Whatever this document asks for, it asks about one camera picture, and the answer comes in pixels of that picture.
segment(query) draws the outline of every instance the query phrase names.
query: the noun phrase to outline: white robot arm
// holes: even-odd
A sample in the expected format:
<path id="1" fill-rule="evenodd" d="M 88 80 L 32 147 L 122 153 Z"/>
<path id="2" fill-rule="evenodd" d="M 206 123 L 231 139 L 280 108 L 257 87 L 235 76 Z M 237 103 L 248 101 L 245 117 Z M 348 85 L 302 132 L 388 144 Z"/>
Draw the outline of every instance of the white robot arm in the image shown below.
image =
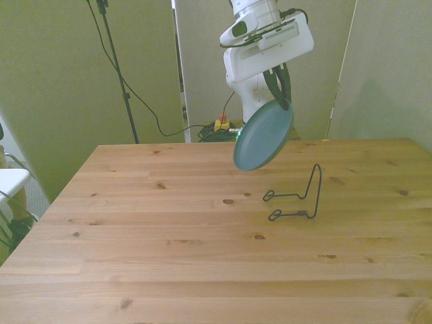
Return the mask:
<path id="1" fill-rule="evenodd" d="M 227 84 L 242 100 L 245 124 L 266 103 L 254 94 L 265 87 L 262 73 L 311 51 L 314 41 L 305 14 L 285 18 L 276 0 L 234 0 L 232 5 L 236 22 L 220 43 L 227 48 Z"/>
<path id="2" fill-rule="evenodd" d="M 300 9 L 280 12 L 277 0 L 233 0 L 236 22 L 221 36 L 226 81 L 243 105 L 234 163 L 248 171 L 270 162 L 292 129 L 291 82 L 286 61 L 309 52 L 314 41 Z M 268 89 L 275 100 L 256 96 Z"/>

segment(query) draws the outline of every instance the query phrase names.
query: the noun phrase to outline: plate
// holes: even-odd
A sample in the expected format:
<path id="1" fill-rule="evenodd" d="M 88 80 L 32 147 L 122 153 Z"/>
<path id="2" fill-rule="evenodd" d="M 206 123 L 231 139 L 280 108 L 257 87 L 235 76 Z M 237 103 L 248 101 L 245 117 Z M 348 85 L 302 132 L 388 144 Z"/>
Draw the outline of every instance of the plate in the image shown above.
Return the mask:
<path id="1" fill-rule="evenodd" d="M 284 147 L 294 124 L 291 103 L 286 111 L 276 100 L 256 111 L 243 127 L 234 149 L 236 167 L 250 171 L 270 162 Z"/>

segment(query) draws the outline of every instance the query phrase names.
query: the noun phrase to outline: wood grain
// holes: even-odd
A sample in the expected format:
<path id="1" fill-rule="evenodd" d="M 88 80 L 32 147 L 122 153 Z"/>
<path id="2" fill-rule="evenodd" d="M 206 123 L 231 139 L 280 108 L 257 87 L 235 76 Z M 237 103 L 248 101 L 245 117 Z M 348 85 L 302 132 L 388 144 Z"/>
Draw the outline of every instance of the wood grain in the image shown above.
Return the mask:
<path id="1" fill-rule="evenodd" d="M 0 268 L 0 323 L 432 323 L 432 156 L 410 140 L 99 146 Z M 303 193 L 320 163 L 315 219 Z"/>

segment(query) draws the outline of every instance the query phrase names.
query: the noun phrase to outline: wire plate stand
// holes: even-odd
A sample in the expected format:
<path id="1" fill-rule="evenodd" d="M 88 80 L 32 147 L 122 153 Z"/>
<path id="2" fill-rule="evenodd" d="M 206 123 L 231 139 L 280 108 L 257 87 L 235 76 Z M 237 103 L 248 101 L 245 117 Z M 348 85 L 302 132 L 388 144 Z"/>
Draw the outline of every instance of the wire plate stand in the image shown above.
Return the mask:
<path id="1" fill-rule="evenodd" d="M 308 187 L 306 189 L 306 192 L 304 193 L 304 196 L 301 196 L 299 194 L 276 194 L 274 190 L 269 190 L 263 197 L 263 200 L 265 202 L 275 198 L 275 197 L 288 197 L 288 196 L 297 196 L 299 199 L 305 199 L 308 196 L 309 188 L 311 187 L 312 179 L 315 174 L 315 170 L 319 170 L 319 184 L 318 184 L 318 193 L 317 193 L 317 203 L 315 204 L 315 212 L 312 216 L 310 216 L 307 211 L 298 211 L 297 213 L 289 213 L 289 214 L 282 214 L 282 211 L 280 209 L 276 209 L 272 214 L 269 216 L 269 221 L 275 221 L 279 217 L 283 216 L 306 216 L 309 219 L 315 218 L 317 216 L 318 211 L 318 204 L 319 204 L 319 194 L 321 192 L 321 183 L 323 181 L 323 171 L 321 170 L 321 166 L 319 164 L 315 164 L 312 173 L 310 175 Z"/>

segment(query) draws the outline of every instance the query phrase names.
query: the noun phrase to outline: wood knot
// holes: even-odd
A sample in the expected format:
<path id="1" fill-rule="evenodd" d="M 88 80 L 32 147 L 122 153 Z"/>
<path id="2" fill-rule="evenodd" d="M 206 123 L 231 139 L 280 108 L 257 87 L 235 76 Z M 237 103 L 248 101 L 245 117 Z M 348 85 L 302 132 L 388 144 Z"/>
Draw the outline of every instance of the wood knot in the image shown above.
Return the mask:
<path id="1" fill-rule="evenodd" d="M 335 178 L 335 177 L 330 177 L 330 180 L 336 182 L 337 184 L 346 184 L 341 179 L 338 179 L 338 178 Z"/>
<path id="2" fill-rule="evenodd" d="M 121 302 L 120 308 L 121 309 L 127 309 L 128 307 L 130 307 L 130 305 L 132 305 L 132 299 L 125 299 L 123 300 L 123 302 Z"/>
<path id="3" fill-rule="evenodd" d="M 418 301 L 410 309 L 408 316 L 411 324 L 432 324 L 431 305 L 427 301 Z"/>
<path id="4" fill-rule="evenodd" d="M 384 160 L 384 161 L 387 162 L 387 164 L 398 166 L 398 164 L 396 162 L 393 162 L 393 161 L 390 161 L 390 160 Z"/>

